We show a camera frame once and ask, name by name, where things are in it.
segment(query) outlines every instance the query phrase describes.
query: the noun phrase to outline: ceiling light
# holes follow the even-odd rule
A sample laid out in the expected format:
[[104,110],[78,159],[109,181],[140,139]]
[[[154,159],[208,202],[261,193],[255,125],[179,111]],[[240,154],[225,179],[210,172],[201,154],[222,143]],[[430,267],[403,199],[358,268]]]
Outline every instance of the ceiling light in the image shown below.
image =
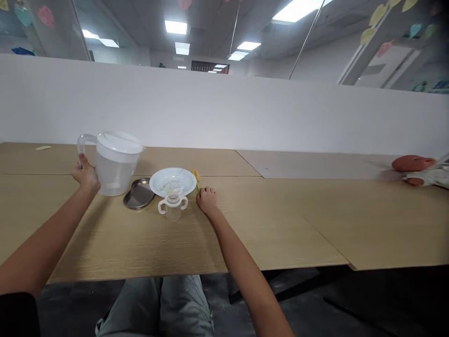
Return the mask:
[[278,14],[273,17],[273,20],[285,22],[297,22],[303,17],[318,9],[321,6],[322,0],[293,0],[285,6]]
[[118,44],[115,43],[114,40],[111,39],[99,39],[101,41],[102,44],[104,44],[106,47],[114,47],[114,48],[119,48]]
[[175,42],[174,46],[175,46],[175,48],[190,49],[190,44],[185,44],[182,42]]
[[254,50],[257,47],[259,47],[261,44],[258,42],[248,42],[245,41],[240,46],[237,47],[237,49],[243,49],[243,50]]
[[176,48],[176,54],[188,55],[189,50],[184,48]]
[[83,29],[83,35],[84,35],[84,37],[86,37],[86,38],[94,38],[94,39],[97,39],[97,40],[100,39],[100,37],[99,37],[98,35],[92,34],[90,31],[85,30],[85,29]]
[[243,51],[235,51],[231,54],[231,56],[228,58],[232,61],[240,61],[242,58],[244,58],[249,53],[243,52]]
[[167,29],[167,33],[187,34],[187,24],[184,22],[165,21],[165,28]]

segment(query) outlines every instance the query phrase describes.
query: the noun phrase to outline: oval metal tray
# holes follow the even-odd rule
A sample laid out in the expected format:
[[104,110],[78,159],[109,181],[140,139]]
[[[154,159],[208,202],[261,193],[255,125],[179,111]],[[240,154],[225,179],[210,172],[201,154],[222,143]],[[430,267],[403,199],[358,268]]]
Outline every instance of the oval metal tray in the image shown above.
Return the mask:
[[149,205],[154,195],[150,189],[150,178],[140,178],[131,184],[130,191],[123,197],[123,204],[130,209],[142,209]]

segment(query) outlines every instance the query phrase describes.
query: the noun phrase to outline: hand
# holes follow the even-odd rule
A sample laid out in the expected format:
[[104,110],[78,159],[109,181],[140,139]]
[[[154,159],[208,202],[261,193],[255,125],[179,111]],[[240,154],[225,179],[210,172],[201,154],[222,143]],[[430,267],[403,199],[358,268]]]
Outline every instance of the hand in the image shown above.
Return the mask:
[[201,194],[196,195],[196,203],[200,206],[201,210],[210,214],[210,212],[218,209],[217,207],[217,192],[211,187],[201,188]]
[[80,183],[81,187],[92,188],[98,192],[100,182],[98,181],[95,167],[89,163],[84,154],[79,154],[78,157],[83,168],[80,168],[80,165],[76,164],[72,171],[72,177]]

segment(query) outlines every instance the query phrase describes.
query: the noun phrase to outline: gray pants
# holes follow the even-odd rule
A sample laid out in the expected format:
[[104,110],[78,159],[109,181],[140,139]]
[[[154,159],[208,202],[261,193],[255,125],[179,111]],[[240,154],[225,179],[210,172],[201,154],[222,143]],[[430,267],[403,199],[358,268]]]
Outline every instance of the gray pants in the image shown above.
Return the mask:
[[213,336],[214,326],[198,275],[126,280],[97,337]]

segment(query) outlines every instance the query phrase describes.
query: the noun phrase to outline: bottle handle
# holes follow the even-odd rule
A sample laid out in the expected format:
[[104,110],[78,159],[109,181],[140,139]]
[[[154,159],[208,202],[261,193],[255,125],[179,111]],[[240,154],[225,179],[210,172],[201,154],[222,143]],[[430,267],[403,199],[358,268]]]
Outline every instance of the bottle handle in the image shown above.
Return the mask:
[[84,154],[84,143],[86,142],[91,142],[94,143],[95,145],[97,144],[97,137],[95,137],[94,135],[85,133],[81,136],[78,137],[78,140],[76,141],[76,147],[78,149],[78,154]]
[[181,210],[183,211],[183,210],[185,210],[186,208],[187,208],[187,204],[188,204],[188,200],[187,200],[187,198],[186,197],[181,197]]
[[158,203],[158,211],[159,211],[159,214],[164,215],[164,214],[166,213],[166,211],[162,210],[162,205],[165,205],[166,199],[167,199],[167,198],[165,198],[164,200],[159,201],[159,203]]

